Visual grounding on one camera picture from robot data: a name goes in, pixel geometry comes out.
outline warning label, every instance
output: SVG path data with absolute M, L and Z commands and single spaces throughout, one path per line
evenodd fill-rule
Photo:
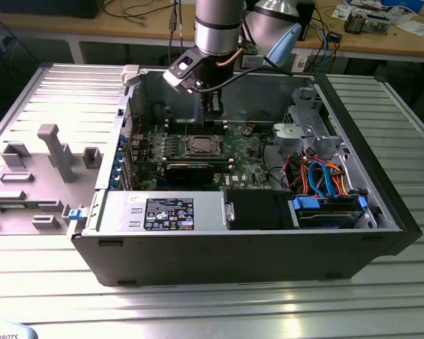
M 144 228 L 148 231 L 194 230 L 193 199 L 147 199 Z

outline robotic arm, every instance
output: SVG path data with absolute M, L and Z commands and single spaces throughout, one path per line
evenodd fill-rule
M 170 65 L 164 79 L 176 90 L 200 92 L 205 115 L 221 115 L 220 85 L 232 78 L 235 60 L 248 43 L 241 32 L 258 45 L 270 64 L 282 65 L 301 31 L 296 3 L 261 0 L 241 30 L 245 0 L 197 0 L 195 46 Z

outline workbench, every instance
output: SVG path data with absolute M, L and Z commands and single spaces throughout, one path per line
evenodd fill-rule
M 43 123 L 60 124 L 66 132 L 60 141 L 69 141 L 73 153 L 85 146 L 104 149 L 122 71 L 39 68 L 0 123 L 0 152 L 8 141 L 44 152 L 35 140 L 35 128 Z M 424 125 L 403 105 L 381 104 L 373 112 L 375 102 L 396 97 L 385 83 L 364 76 L 329 78 L 424 233 Z M 95 104 L 82 112 L 88 100 Z M 79 131 L 82 145 L 72 141 Z M 295 255 L 289 249 L 285 254 Z M 32 326 L 40 339 L 424 339 L 424 235 L 351 280 L 128 288 L 99 284 L 62 232 L 0 235 L 0 317 Z
M 135 4 L 145 3 L 144 0 L 134 1 Z M 167 6 L 169 3 L 169 0 L 156 0 L 151 5 L 143 7 L 142 12 Z M 341 4 L 341 1 L 318 0 L 318 8 L 324 22 L 330 30 L 343 35 L 341 45 L 336 53 L 338 57 L 424 62 L 424 36 L 417 37 L 395 26 L 390 27 L 387 35 L 371 33 L 352 35 L 345 33 L 344 21 L 331 18 L 333 13 L 331 9 L 337 4 Z M 122 15 L 119 1 L 111 3 L 107 10 Z M 81 42 L 167 46 L 170 37 L 168 31 L 170 12 L 170 8 L 167 8 L 147 15 L 146 26 L 130 22 L 124 18 L 109 16 L 103 11 L 98 14 L 96 19 L 92 20 L 2 13 L 0 13 L 0 19 L 18 37 L 67 41 L 73 61 L 76 64 L 85 64 L 86 60 L 81 49 Z M 194 5 L 183 5 L 182 19 L 184 46 L 186 47 L 192 47 L 194 44 L 194 18 Z M 9 35 L 9 33 L 0 25 L 0 36 L 6 35 Z M 179 30 L 175 33 L 173 45 L 179 46 Z M 298 56 L 294 68 L 298 69 L 299 63 L 304 64 L 305 57 L 316 54 L 321 45 L 316 32 L 310 28 L 305 41 L 299 41 L 293 50 L 293 53 Z

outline blue clip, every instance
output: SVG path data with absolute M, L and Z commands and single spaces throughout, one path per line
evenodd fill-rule
M 115 159 L 122 160 L 123 157 L 124 157 L 124 154 L 122 154 L 121 152 L 116 152 L 114 154 Z
M 361 208 L 363 210 L 367 210 L 367 201 L 364 197 L 361 196 L 360 198 L 358 198 L 358 202 L 360 203 Z
M 70 220 L 85 220 L 87 217 L 87 208 L 72 208 L 68 214 L 68 219 Z
M 121 168 L 122 163 L 118 159 L 114 159 L 113 160 L 113 166 L 115 166 L 116 168 Z
M 112 178 L 116 178 L 119 176 L 119 171 L 116 167 L 113 167 L 112 169 Z
M 320 203 L 319 199 L 314 196 L 297 196 L 293 200 L 293 205 L 295 210 L 299 210 L 301 208 L 304 209 L 319 209 Z
M 127 145 L 127 143 L 128 143 L 128 140 L 125 136 L 119 136 L 119 142 L 118 142 L 119 147 L 125 146 Z
M 115 179 L 111 179 L 111 180 L 108 182 L 108 188 L 109 188 L 109 189 L 117 189 L 117 188 L 118 188 L 118 181 L 117 181 L 117 180 L 115 180 Z

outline cable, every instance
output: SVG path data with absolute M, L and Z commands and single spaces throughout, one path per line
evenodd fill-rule
M 109 6 L 113 1 L 115 1 L 115 0 L 109 0 L 106 4 L 104 4 L 103 10 L 104 10 L 104 12 L 106 14 L 108 14 L 109 16 L 114 16 L 115 18 L 138 18 L 140 16 L 146 16 L 146 15 L 151 14 L 151 13 L 154 13 L 156 11 L 161 11 L 161 10 L 163 10 L 165 8 L 171 8 L 171 7 L 174 6 L 174 5 L 167 5 L 167 6 L 163 6 L 163 7 L 159 7 L 159 8 L 153 9 L 151 11 L 147 11 L 145 13 L 139 13 L 139 14 L 135 14 L 135 15 L 132 15 L 132 16 L 120 16 L 120 15 L 117 15 L 117 14 L 110 13 L 107 10 L 107 6 Z
M 211 87 L 211 88 L 193 88 L 192 90 L 197 93 L 207 93 L 207 92 L 214 92 L 216 90 L 220 90 L 221 88 L 229 85 L 230 83 L 233 83 L 237 79 L 246 76 L 248 73 L 254 73 L 256 71 L 268 71 L 268 72 L 275 72 L 279 74 L 284 74 L 285 76 L 292 76 L 292 73 L 289 71 L 284 71 L 280 69 L 279 67 L 268 67 L 268 66 L 261 66 L 261 67 L 254 67 L 253 69 L 246 69 L 245 71 L 233 76 L 231 79 L 226 80 L 225 82 L 221 83 L 220 85 Z
M 172 44 L 172 35 L 174 33 L 170 32 L 170 41 L 168 42 L 168 64 L 171 65 L 171 44 Z
M 259 111 L 253 111 L 253 112 L 251 112 L 250 114 L 248 114 L 248 117 L 247 117 L 247 122 L 249 122 L 249 119 L 253 116 L 253 114 L 256 114 L 256 113 L 262 113 L 262 114 L 264 114 L 266 117 L 268 117 L 268 118 L 270 118 L 270 120 L 275 124 L 276 123 L 276 121 L 275 121 L 275 119 L 267 112 L 267 111 L 262 111 L 262 110 L 259 110 Z
M 41 63 L 41 61 L 27 48 L 27 46 L 25 46 L 25 44 L 23 44 L 18 37 L 16 37 L 16 35 L 11 32 L 11 30 L 0 20 L 0 25 L 3 26 L 3 28 L 5 30 L 8 31 L 9 34 L 11 34 L 13 36 L 14 39 L 16 39 L 17 41 L 19 41 L 19 43 L 22 45 L 22 47 L 25 49 L 25 51 L 27 51 L 27 53 L 37 62 L 37 63 Z
M 325 44 L 324 55 L 322 55 L 322 60 L 320 61 L 319 68 L 317 69 L 317 73 L 319 73 L 322 70 L 322 68 L 324 67 L 324 61 L 325 61 L 325 58 L 326 58 L 326 53 L 328 51 L 328 42 L 326 41 L 326 37 L 325 37 L 324 31 L 323 30 L 320 30 L 318 28 L 316 28 L 316 30 L 318 30 L 322 34 L 322 37 L 324 38 L 324 44 Z
M 184 53 L 184 32 L 182 31 L 182 0 L 179 2 L 179 34 L 181 38 L 181 54 Z
M 275 182 L 278 182 L 281 186 L 281 188 L 286 187 L 287 189 L 289 189 L 287 187 L 286 184 L 284 184 L 281 180 L 279 180 L 277 177 L 275 177 L 272 173 L 270 173 L 270 171 L 267 169 L 267 164 L 266 164 L 266 160 L 264 158 L 265 155 L 265 151 L 266 151 L 266 146 L 267 146 L 267 141 L 269 140 L 270 134 L 267 134 L 266 140 L 264 141 L 264 145 L 262 146 L 262 154 L 261 154 L 261 158 L 262 158 L 262 166 L 264 166 L 264 170 L 269 174 L 270 178 L 272 178 L 273 180 L 275 180 Z
M 234 62 L 239 57 L 239 55 L 241 55 L 241 53 L 243 53 L 243 48 L 239 48 L 237 51 L 235 51 L 235 53 L 228 60 L 217 62 L 217 67 L 226 67 L 227 65 Z
M 174 35 L 177 27 L 177 12 L 176 12 L 177 0 L 174 0 L 174 5 L 172 7 L 170 22 L 168 24 L 168 29 L 170 30 L 170 41 L 168 42 L 168 64 L 171 65 L 171 45 L 172 45 L 172 36 Z
M 312 176 L 312 170 L 314 169 L 314 167 L 316 165 L 320 165 L 322 166 L 322 169 L 324 170 L 324 177 L 325 177 L 325 185 L 326 185 L 326 189 L 328 191 L 328 193 L 331 196 L 335 196 L 336 195 L 336 191 L 334 190 L 333 185 L 331 184 L 331 175 L 329 170 L 326 168 L 326 165 L 323 162 L 319 162 L 319 161 L 314 161 L 311 165 L 310 168 L 308 170 L 308 180 L 310 183 L 311 188 L 317 192 L 317 194 L 319 194 L 321 196 L 321 198 L 325 198 L 325 195 L 314 185 L 314 178 Z
M 137 134 L 139 134 L 139 133 L 140 133 L 140 131 L 141 131 L 141 115 L 139 115 L 139 114 L 137 114 L 137 113 L 131 113 L 131 114 L 129 114 L 129 115 L 126 117 L 126 119 L 124 119 L 124 121 L 123 121 L 122 125 L 123 125 L 123 126 L 126 126 L 126 124 L 127 124 L 127 120 L 129 120 L 129 118 L 130 118 L 130 117 L 138 117 L 138 118 L 139 118 L 139 129 L 138 129 L 138 131 L 136 132 Z

